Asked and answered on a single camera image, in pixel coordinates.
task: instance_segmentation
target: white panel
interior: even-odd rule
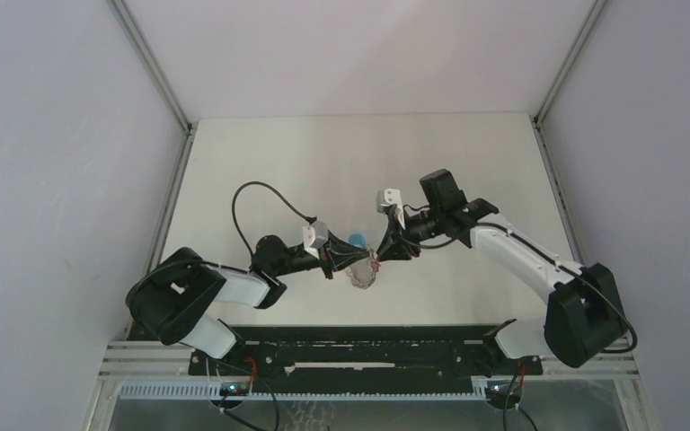
[[[535,114],[591,0],[129,0],[191,119]]]
[[[103,1],[0,1],[0,430],[74,430],[180,130]]]
[[[590,258],[639,332],[661,429],[690,429],[690,2],[613,2],[547,124]]]
[[[386,226],[376,192],[397,188],[404,202],[422,205],[419,178],[441,168],[469,199],[489,199],[544,246],[569,253],[524,113],[202,120],[165,253],[190,246],[206,259],[248,266],[230,210],[234,191],[249,180],[275,186],[335,235],[361,232],[376,247]],[[253,246],[266,234],[288,245],[302,240],[304,222],[266,189],[243,191],[237,214]],[[289,289],[268,310],[222,304],[213,312],[230,323],[453,324],[545,311],[514,275],[461,244],[386,262],[368,290],[318,269],[282,279]]]

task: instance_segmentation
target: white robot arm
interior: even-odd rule
[[[627,330],[632,345],[625,351],[635,347],[633,326],[624,317],[615,279],[607,268],[600,264],[586,268],[549,252],[489,202],[467,201],[446,170],[423,177],[420,185],[428,204],[416,215],[403,212],[400,190],[377,194],[377,210],[388,219],[376,251],[379,261],[411,260],[422,250],[461,242],[516,274],[547,306],[543,318],[506,321],[486,337],[483,342],[490,351],[486,361],[491,369],[504,359],[523,356],[556,356],[566,365],[579,367],[606,351]],[[246,271],[207,262],[188,248],[176,251],[131,288],[126,298],[131,315],[165,345],[180,342],[223,358],[236,336],[223,322],[205,314],[210,303],[265,309],[287,289],[279,276],[320,268],[332,278],[333,272],[370,257],[369,251],[335,237],[326,224],[304,218],[309,225],[301,244],[288,247],[277,236],[265,236]],[[421,244],[441,234],[450,240]]]

